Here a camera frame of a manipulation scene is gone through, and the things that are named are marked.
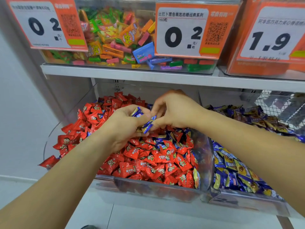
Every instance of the price tag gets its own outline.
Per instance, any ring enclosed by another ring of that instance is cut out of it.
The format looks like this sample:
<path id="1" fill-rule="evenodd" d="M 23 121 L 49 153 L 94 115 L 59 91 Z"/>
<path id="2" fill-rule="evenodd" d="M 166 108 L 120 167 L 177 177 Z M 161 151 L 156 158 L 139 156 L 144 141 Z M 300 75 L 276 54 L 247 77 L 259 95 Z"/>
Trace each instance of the price tag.
<path id="1" fill-rule="evenodd" d="M 74 0 L 7 0 L 32 49 L 88 51 Z"/>
<path id="2" fill-rule="evenodd" d="M 237 4 L 156 4 L 155 55 L 218 59 Z"/>
<path id="3" fill-rule="evenodd" d="M 238 60 L 292 62 L 305 59 L 304 34 L 305 8 L 263 6 Z"/>

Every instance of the candy pile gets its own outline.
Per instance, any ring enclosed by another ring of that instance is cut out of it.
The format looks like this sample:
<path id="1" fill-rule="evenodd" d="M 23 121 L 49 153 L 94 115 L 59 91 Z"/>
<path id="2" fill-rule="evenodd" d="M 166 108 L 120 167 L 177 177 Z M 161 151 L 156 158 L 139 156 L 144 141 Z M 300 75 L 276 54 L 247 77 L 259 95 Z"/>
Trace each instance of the candy pile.
<path id="1" fill-rule="evenodd" d="M 59 150 L 60 157 L 53 155 L 40 166 L 53 167 L 78 143 L 100 128 L 116 109 L 130 104 L 152 108 L 152 104 L 145 103 L 140 97 L 130 94 L 124 96 L 122 92 L 87 103 L 83 111 L 78 110 L 78 120 L 62 128 L 65 135 L 59 135 L 58 143 L 53 146 Z M 131 114 L 132 117 L 141 115 L 143 112 L 139 107 Z M 155 118 L 152 117 L 138 131 L 148 132 Z M 106 159 L 97 174 L 199 189 L 198 161 L 192 151 L 194 141 L 190 136 L 189 129 L 172 128 L 168 125 L 165 129 L 150 132 L 147 137 L 131 138 L 124 148 Z"/>
<path id="2" fill-rule="evenodd" d="M 151 70 L 181 70 L 189 72 L 210 70 L 214 60 L 179 59 L 155 57 L 155 22 L 153 15 L 136 15 L 133 11 L 121 11 L 107 7 L 93 9 L 84 7 L 79 10 L 88 53 L 68 51 L 44 51 L 50 62 L 62 60 L 74 65 L 95 64 L 117 66 L 131 65 L 131 68 L 150 68 Z"/>
<path id="3" fill-rule="evenodd" d="M 206 108 L 255 127 L 280 135 L 291 136 L 298 141 L 305 142 L 304 136 L 294 134 L 293 130 L 289 129 L 287 125 L 280 123 L 276 116 L 265 114 L 261 106 L 243 108 L 232 105 L 220 107 L 208 105 Z M 214 174 L 215 189 L 240 190 L 282 199 L 267 183 L 253 173 L 249 167 L 215 141 L 213 141 L 213 153 L 216 168 Z"/>

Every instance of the shelf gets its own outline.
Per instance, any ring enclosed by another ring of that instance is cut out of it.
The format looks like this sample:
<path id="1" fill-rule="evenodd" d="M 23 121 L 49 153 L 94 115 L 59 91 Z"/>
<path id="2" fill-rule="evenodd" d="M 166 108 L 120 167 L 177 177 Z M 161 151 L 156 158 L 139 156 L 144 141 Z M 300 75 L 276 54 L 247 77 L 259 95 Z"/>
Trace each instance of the shelf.
<path id="1" fill-rule="evenodd" d="M 40 67 L 42 68 L 42 71 L 45 75 L 64 75 L 286 92 L 305 92 L 305 81 L 232 77 L 225 75 L 218 68 L 215 69 L 212 75 L 204 75 L 131 69 L 109 69 L 86 66 L 50 65 L 46 63 L 42 64 Z"/>

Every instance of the qr code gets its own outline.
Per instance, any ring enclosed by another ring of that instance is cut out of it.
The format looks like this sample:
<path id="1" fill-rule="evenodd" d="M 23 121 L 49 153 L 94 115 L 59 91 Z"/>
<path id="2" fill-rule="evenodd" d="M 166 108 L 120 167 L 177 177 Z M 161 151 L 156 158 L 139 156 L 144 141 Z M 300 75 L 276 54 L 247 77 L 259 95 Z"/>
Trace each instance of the qr code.
<path id="1" fill-rule="evenodd" d="M 206 44 L 218 45 L 226 33 L 228 23 L 211 22 L 206 37 Z"/>
<path id="2" fill-rule="evenodd" d="M 63 27 L 71 37 L 80 37 L 81 32 L 78 28 L 78 17 L 75 14 L 62 14 Z"/>

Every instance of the right hand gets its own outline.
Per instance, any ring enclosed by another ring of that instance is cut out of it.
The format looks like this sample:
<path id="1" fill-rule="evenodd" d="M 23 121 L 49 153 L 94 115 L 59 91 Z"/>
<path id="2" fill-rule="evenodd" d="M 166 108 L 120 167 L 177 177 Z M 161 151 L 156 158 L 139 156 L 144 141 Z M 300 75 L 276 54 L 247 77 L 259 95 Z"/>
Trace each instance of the right hand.
<path id="1" fill-rule="evenodd" d="M 170 90 L 160 96 L 154 103 L 151 115 L 157 115 L 152 130 L 171 125 L 178 128 L 196 126 L 196 116 L 204 110 L 182 90 Z"/>

